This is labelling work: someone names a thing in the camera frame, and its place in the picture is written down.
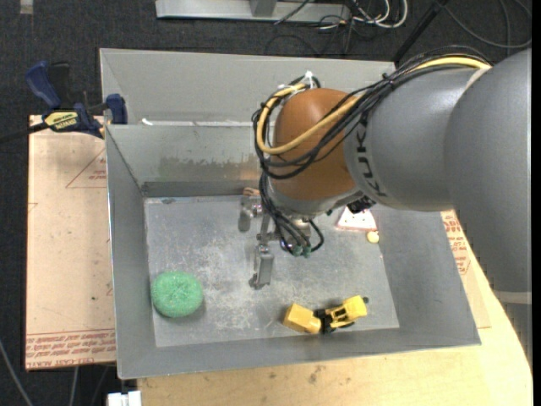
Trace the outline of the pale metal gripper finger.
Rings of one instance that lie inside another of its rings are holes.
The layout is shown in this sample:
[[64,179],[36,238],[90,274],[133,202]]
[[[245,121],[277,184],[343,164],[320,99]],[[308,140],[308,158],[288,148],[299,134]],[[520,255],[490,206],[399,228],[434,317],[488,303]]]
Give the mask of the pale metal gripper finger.
[[254,275],[249,279],[251,288],[260,290],[271,284],[275,256],[268,246],[258,245],[254,255]]
[[242,196],[238,218],[238,230],[246,233],[250,230],[251,220],[260,214],[260,198],[257,196]]

